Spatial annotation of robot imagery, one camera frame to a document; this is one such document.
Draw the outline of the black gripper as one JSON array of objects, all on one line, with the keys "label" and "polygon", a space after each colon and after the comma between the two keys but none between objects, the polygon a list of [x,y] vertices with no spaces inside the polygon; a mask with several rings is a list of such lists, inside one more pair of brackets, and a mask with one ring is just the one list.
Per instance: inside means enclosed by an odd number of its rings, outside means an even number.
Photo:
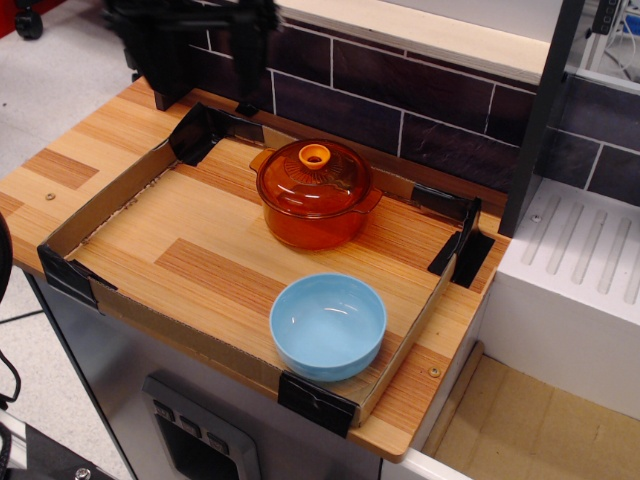
[{"label": "black gripper", "polygon": [[106,1],[107,18],[122,30],[122,40],[137,70],[162,95],[184,95],[190,79],[172,32],[230,29],[230,48],[242,97],[259,88],[267,40],[279,8],[274,1]]}]

